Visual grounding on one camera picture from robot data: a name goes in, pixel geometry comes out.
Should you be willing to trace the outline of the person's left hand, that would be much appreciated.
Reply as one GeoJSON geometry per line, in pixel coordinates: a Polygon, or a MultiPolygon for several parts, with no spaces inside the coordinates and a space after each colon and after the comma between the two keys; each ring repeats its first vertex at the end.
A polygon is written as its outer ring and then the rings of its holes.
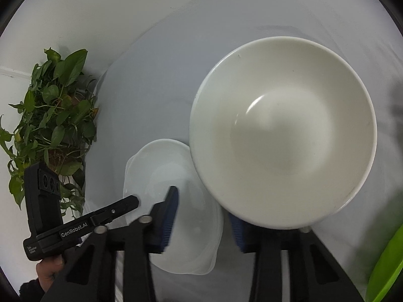
{"type": "Polygon", "coordinates": [[[53,284],[57,274],[63,269],[64,260],[62,255],[42,259],[36,265],[38,281],[44,292],[47,292],[53,284]]]}

